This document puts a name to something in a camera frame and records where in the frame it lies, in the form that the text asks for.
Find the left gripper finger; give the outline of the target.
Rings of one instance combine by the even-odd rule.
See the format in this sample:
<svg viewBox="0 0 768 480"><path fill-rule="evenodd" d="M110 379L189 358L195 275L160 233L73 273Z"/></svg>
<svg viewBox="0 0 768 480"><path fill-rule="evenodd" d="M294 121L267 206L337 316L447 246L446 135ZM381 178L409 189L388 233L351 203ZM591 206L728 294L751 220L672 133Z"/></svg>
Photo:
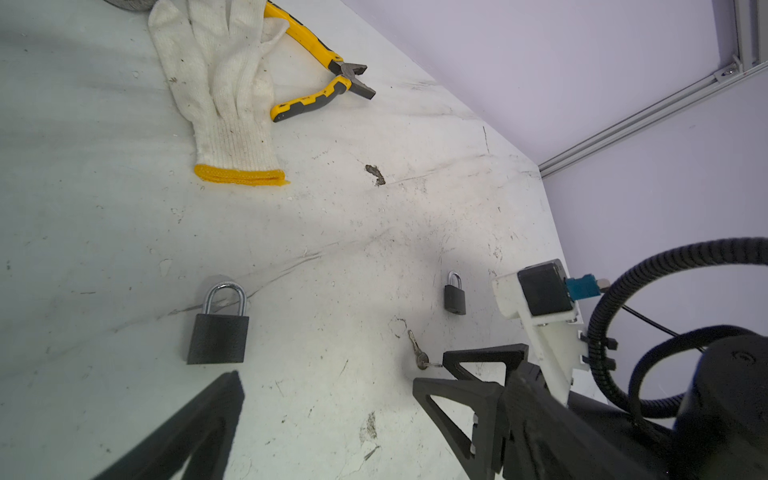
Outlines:
<svg viewBox="0 0 768 480"><path fill-rule="evenodd" d="M219 376L99 479L222 479L245 394L239 373Z"/></svg>

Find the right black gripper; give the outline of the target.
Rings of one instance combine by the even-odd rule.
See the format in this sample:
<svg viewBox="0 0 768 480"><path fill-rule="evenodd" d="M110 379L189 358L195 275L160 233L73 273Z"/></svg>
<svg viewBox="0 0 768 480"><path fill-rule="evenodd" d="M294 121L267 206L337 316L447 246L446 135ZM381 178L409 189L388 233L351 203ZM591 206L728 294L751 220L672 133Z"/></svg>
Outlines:
<svg viewBox="0 0 768 480"><path fill-rule="evenodd" d="M504 388L482 382L465 363L503 364L503 403L509 422L505 479L669 479L665 454L642 437L627 413L578 393L565 404L544 385L540 369L526 362L523 343L443 354L442 366L457 380L417 378L412 393L445 438L469 479L494 479L501 470L504 434L498 421ZM468 436L435 398L472 411Z"/></svg>

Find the silver key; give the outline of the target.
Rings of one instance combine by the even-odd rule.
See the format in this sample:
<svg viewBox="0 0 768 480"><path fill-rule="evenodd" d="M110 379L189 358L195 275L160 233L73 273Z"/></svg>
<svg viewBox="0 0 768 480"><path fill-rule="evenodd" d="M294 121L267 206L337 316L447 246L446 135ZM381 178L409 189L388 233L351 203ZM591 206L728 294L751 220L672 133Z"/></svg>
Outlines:
<svg viewBox="0 0 768 480"><path fill-rule="evenodd" d="M421 349L421 347L419 346L416 340L415 334L412 330L408 330L407 335L414 352L416 366L419 370L428 370L429 368L443 367L441 363L435 363L430 361L429 355L424 350Z"/></svg>

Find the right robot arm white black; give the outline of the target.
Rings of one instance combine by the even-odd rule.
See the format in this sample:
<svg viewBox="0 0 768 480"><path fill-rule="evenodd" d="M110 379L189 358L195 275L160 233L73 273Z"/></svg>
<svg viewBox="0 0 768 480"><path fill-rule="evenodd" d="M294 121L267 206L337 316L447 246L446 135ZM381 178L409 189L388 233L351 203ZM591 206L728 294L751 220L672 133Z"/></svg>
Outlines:
<svg viewBox="0 0 768 480"><path fill-rule="evenodd" d="M451 351L446 379L418 378L415 399L471 479L763 479L767 475L767 340L738 327L672 338L637 364L630 390L663 359L704 352L675 423L647 421L548 391L523 344Z"/></svg>

